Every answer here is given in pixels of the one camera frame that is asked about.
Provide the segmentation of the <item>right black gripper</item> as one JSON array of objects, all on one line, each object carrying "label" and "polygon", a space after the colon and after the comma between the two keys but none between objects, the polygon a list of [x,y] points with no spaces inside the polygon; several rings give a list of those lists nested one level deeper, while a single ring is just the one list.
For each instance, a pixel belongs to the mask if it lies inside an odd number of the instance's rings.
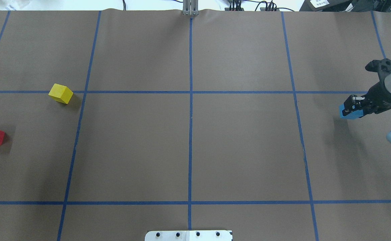
[{"label": "right black gripper", "polygon": [[387,91],[383,81],[372,86],[362,97],[350,95],[343,103],[343,114],[355,111],[363,111],[364,115],[380,114],[390,109],[391,93]]}]

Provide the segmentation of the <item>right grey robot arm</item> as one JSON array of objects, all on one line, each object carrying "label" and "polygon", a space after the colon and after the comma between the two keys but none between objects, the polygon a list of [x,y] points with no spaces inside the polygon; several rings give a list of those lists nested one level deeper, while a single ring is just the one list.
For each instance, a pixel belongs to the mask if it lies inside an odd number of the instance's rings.
[{"label": "right grey robot arm", "polygon": [[391,60],[373,60],[365,66],[365,70],[377,73],[379,81],[366,94],[352,94],[340,105],[340,117],[343,119],[357,119],[391,110]]}]

